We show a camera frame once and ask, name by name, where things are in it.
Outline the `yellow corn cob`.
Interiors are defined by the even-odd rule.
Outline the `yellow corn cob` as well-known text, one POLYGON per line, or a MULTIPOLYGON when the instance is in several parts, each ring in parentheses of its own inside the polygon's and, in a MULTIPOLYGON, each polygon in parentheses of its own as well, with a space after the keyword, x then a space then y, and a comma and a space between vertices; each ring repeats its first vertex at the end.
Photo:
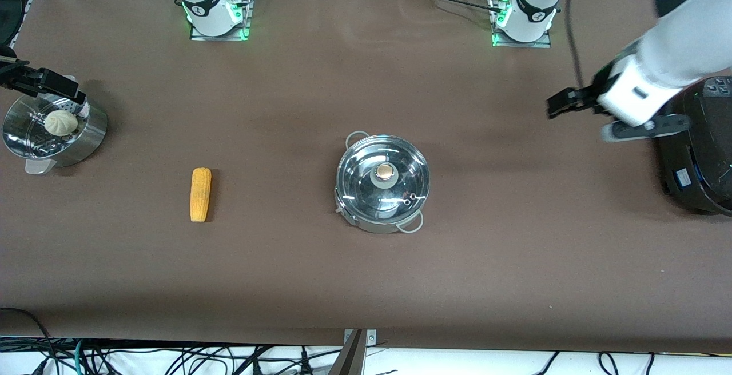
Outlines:
POLYGON ((208 216, 212 171, 208 167, 197 167, 192 172, 190 185, 190 220, 193 223, 204 223, 208 216))

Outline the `stainless steel steamer pot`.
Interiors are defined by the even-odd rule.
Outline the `stainless steel steamer pot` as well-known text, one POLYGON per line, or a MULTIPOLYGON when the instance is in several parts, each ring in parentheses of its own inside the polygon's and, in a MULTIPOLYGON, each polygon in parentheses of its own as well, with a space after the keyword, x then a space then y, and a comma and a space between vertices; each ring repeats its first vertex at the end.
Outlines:
POLYGON ((88 97, 83 105, 47 104, 23 93, 3 119, 2 140, 11 154, 25 159, 27 174, 39 175, 53 167, 73 166, 88 158, 101 145, 107 127, 106 112, 88 97), (76 115, 78 127, 73 134, 55 137, 44 129, 45 117, 58 110, 76 115))

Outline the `white steamed bun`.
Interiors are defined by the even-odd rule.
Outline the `white steamed bun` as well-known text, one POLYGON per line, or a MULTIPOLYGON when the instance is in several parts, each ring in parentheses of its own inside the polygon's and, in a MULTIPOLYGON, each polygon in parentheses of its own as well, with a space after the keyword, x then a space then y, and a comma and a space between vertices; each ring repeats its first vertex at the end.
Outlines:
POLYGON ((65 137, 73 134, 78 127, 75 114, 65 110, 50 112, 44 120, 44 129, 55 137, 65 137))

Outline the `black rice cooker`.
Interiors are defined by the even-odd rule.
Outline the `black rice cooker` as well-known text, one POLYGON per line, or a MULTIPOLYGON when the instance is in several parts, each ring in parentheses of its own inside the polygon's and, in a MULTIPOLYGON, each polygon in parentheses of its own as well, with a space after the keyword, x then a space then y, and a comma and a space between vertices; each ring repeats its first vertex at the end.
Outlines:
POLYGON ((732 75, 693 84, 662 112, 690 120, 654 141, 664 194, 693 213, 732 217, 732 75))

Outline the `brown table cover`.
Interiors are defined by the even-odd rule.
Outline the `brown table cover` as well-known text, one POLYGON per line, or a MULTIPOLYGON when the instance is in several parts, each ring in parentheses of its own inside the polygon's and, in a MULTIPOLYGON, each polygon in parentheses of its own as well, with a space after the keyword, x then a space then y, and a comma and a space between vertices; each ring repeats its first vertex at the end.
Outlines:
POLYGON ((53 336, 732 351, 732 219, 603 115, 547 119, 563 15, 512 49, 450 2, 256 0, 248 41, 194 42, 174 0, 34 0, 15 50, 109 119, 42 176, 0 143, 0 307, 53 336))

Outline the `aluminium table edge rail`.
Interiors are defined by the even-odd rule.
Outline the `aluminium table edge rail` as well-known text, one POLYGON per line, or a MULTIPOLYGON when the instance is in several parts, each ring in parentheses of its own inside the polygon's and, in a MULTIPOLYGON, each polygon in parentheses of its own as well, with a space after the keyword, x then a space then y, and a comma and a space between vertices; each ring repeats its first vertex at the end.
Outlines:
POLYGON ((24 10, 23 10, 23 18, 21 20, 21 24, 20 24, 20 26, 18 26, 17 30, 15 31, 15 34, 13 36, 13 39, 11 39, 10 43, 8 44, 8 47, 10 47, 11 49, 13 49, 15 47, 15 44, 16 44, 16 42, 18 40, 19 35, 20 35, 20 31, 22 29, 23 23, 28 18, 28 15, 29 15, 29 12, 30 12, 30 9, 31 9, 31 6, 32 6, 32 3, 33 2, 34 2, 34 0, 27 0, 27 2, 25 4, 24 10))

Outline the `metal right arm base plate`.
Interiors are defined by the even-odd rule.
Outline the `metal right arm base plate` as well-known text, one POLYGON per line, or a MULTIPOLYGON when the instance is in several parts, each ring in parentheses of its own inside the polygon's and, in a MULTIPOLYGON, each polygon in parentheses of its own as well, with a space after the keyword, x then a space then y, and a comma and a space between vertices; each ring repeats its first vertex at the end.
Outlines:
POLYGON ((223 26, 230 26, 230 29, 217 35, 207 35, 199 31, 193 24, 190 13, 186 13, 186 20, 190 23, 191 41, 244 42, 249 39, 254 0, 227 0, 222 8, 223 15, 214 18, 218 24, 222 24, 217 26, 216 31, 223 30, 223 26))

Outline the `silver metal clamp bracket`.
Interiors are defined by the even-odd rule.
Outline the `silver metal clamp bracket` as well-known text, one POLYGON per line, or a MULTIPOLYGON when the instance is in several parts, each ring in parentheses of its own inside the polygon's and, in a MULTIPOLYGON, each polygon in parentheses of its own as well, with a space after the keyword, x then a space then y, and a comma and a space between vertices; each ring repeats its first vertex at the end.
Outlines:
MULTIPOLYGON (((352 328, 345 329, 345 331, 344 331, 344 338, 343 338, 343 344, 344 345, 347 344, 348 339, 349 339, 351 333, 353 333, 353 331, 355 331, 355 329, 352 329, 352 328)), ((367 347, 376 346, 376 344, 377 344, 377 330, 376 329, 368 329, 368 330, 363 330, 363 332, 364 332, 364 335, 366 336, 366 339, 367 339, 366 340, 366 346, 367 347)))

